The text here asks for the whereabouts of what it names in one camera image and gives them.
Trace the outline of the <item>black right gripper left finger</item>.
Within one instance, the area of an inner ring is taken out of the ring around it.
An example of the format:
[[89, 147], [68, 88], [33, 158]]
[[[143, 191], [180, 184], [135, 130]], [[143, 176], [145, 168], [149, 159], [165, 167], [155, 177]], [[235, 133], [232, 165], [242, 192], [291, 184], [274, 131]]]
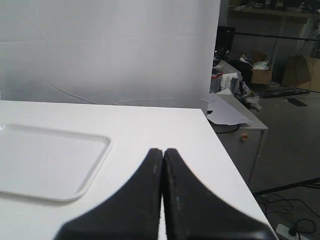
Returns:
[[156, 240], [161, 213], [163, 152], [151, 148], [111, 197], [60, 228], [57, 240]]

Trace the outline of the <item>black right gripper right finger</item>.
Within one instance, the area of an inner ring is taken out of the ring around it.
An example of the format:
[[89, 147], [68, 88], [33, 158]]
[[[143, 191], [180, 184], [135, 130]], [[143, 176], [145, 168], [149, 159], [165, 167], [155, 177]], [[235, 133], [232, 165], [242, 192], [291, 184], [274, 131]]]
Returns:
[[264, 223], [210, 191], [174, 148], [165, 151], [162, 195], [169, 240], [274, 240]]

